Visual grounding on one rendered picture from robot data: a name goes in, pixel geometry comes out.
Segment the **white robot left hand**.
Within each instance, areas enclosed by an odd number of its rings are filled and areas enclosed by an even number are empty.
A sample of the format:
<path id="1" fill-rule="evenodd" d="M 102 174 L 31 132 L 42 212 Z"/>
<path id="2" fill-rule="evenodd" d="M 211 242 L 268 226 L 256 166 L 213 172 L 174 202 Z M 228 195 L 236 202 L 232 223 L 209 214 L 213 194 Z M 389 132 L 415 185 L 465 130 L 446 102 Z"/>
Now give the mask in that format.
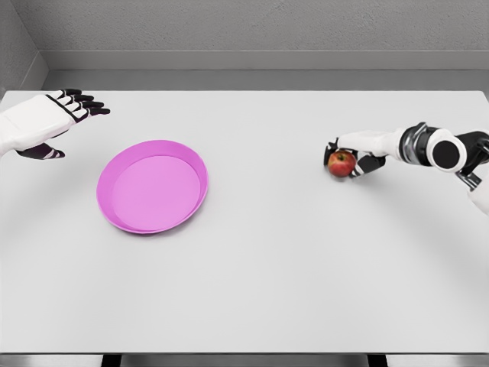
<path id="1" fill-rule="evenodd" d="M 65 157 L 64 152 L 49 146 L 48 140 L 68 132 L 85 119 L 108 115 L 110 109 L 80 89 L 59 89 L 35 96 L 3 113 L 11 124 L 10 151 L 43 161 Z"/>

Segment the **pink round plate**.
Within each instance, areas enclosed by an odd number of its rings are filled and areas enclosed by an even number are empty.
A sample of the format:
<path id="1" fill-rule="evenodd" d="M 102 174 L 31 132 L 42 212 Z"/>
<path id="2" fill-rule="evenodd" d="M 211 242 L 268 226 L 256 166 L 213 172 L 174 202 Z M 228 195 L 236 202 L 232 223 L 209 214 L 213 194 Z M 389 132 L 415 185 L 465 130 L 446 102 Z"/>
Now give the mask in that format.
<path id="1" fill-rule="evenodd" d="M 102 215 L 126 232 L 150 234 L 187 221 L 209 186 L 204 160 L 176 141 L 132 145 L 107 163 L 96 188 Z"/>

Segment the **red apple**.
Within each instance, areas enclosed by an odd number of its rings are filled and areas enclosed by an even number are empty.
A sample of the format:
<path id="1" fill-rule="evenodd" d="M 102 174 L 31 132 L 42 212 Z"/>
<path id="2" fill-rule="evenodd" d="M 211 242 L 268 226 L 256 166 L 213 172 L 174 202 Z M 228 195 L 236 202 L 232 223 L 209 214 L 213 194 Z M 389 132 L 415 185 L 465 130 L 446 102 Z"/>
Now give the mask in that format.
<path id="1" fill-rule="evenodd" d="M 329 155 L 326 167 L 333 177 L 348 177 L 355 169 L 357 159 L 350 151 L 339 150 Z"/>

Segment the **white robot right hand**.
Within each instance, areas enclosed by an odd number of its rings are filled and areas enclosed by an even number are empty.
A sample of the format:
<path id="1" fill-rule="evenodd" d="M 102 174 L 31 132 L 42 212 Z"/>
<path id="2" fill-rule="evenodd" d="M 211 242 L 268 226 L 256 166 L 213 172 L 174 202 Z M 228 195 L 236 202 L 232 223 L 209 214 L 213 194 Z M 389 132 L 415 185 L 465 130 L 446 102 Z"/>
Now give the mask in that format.
<path id="1" fill-rule="evenodd" d="M 331 153 L 339 150 L 350 151 L 357 159 L 357 163 L 349 178 L 357 178 L 365 174 L 372 173 L 386 164 L 386 156 L 376 155 L 375 139 L 379 135 L 368 132 L 357 132 L 341 135 L 334 141 L 330 141 L 325 148 L 323 165 Z"/>

